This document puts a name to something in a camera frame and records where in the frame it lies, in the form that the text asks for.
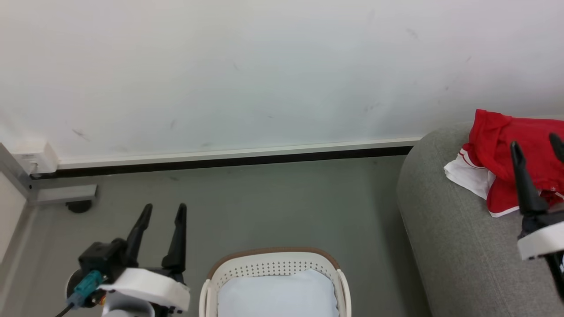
wall outlet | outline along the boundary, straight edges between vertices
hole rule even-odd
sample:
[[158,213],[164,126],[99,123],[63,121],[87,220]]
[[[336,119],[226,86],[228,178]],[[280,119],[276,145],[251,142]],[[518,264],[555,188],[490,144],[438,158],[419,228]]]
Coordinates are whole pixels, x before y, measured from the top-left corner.
[[28,174],[53,173],[59,166],[59,158],[46,141],[26,141],[12,155]]

black baseboard strip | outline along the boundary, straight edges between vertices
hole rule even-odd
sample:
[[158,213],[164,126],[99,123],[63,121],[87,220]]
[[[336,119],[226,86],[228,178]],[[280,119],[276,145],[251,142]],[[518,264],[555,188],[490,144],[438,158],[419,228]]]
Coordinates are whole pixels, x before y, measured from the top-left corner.
[[335,160],[335,159],[355,159],[359,157],[407,155],[407,153],[409,153],[411,148],[412,148],[411,146],[407,146],[407,147],[352,149],[348,151],[301,153],[301,154],[286,154],[286,155],[272,155],[272,156],[253,156],[253,157],[241,157],[241,158],[229,158],[229,159],[220,158],[217,160],[105,166],[99,168],[64,169],[64,170],[58,170],[54,173],[32,174],[31,177],[32,179],[50,179],[50,178],[140,173],[140,172],[161,171],[161,170],[217,168],[221,166],[258,165],[258,164],[320,161],[320,160]]

gray sofa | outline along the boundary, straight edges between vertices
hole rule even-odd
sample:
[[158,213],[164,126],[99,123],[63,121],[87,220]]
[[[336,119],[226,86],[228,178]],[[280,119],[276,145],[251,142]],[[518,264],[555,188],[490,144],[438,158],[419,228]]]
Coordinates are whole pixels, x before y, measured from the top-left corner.
[[407,156],[398,205],[434,317],[564,316],[546,263],[521,261],[521,216],[492,218],[486,202],[443,167],[471,124],[439,129]]

baseboard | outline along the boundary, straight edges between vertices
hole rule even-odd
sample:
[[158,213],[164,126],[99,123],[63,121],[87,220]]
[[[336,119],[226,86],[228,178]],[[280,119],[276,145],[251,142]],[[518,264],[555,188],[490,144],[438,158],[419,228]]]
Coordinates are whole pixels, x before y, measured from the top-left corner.
[[80,177],[137,173],[141,171],[405,155],[420,139],[420,137],[383,139],[366,142],[341,142],[232,151],[109,157],[91,160],[63,159],[60,161],[59,168],[56,172],[49,174],[32,174],[32,178]]

laundry basket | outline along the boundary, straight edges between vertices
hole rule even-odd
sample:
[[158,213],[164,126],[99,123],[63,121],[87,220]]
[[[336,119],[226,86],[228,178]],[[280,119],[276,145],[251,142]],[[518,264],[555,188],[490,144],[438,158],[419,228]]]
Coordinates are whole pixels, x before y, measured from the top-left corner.
[[315,248],[267,248],[234,253],[219,260],[200,293],[200,317],[216,317],[219,289],[232,278],[293,275],[316,270],[333,282],[339,317],[351,317],[351,295],[345,274],[329,253]]

